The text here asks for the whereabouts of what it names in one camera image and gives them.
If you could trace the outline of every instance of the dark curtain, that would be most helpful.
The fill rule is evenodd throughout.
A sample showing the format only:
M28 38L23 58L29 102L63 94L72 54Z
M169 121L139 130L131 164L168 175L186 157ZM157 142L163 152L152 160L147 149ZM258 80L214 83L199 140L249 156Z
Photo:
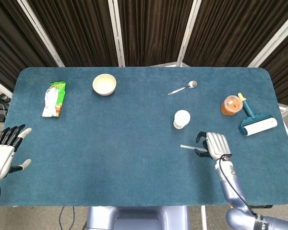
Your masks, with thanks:
M16 0L0 0L0 83L14 90L26 67L57 66Z
M193 0L119 0L126 66L177 61Z
M278 101L288 105L288 37L260 67L270 73Z
M118 66L108 1L28 2L65 66Z
M288 19L288 0L203 0L183 62L246 67Z

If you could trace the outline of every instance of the robotic arm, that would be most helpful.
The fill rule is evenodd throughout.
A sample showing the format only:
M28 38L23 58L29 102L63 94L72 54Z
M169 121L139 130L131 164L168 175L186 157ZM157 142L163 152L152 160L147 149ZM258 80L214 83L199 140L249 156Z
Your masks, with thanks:
M200 132L196 143L204 137L204 148L207 151L195 149L200 157L210 157L216 161L215 169L219 175L224 197L233 207L227 212L228 225L235 230L288 230L288 222L258 215L252 211L245 201L232 162L232 156L224 135L218 133Z
M32 130L27 128L20 133L24 127L25 125L6 128L0 134L0 180L6 177L8 173L24 170L31 163L31 159L27 159L21 165L12 166L12 160L18 147L24 137Z

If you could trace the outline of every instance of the white cup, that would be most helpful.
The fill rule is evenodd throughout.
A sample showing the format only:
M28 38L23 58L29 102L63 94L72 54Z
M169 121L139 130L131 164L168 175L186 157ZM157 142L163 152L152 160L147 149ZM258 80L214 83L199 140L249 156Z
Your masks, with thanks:
M173 125L176 129L182 129L190 122L190 118L188 111L179 110L175 113Z

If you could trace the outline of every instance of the spoon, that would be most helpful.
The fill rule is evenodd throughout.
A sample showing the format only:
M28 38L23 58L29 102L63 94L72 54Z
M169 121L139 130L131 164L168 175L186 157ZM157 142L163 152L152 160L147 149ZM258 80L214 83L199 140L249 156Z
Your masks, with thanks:
M177 93L177 92L179 92L180 90L184 90L185 88L195 88L197 86L197 81L190 81L189 82L189 84L186 86L186 87L183 87L183 88L180 88L180 89L178 89L178 90L174 90L173 92L170 92L170 93L168 93L168 95L172 95L172 94L174 94L174 93Z

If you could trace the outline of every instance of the lint roller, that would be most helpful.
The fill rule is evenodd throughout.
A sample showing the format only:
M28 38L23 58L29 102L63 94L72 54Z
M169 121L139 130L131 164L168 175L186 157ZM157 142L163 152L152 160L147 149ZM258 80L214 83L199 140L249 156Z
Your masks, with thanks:
M243 135L250 136L277 126L277 120L272 115L255 115L246 102L246 98L240 92L238 96L242 100L243 109L248 115L248 118L244 119L239 126L239 130Z

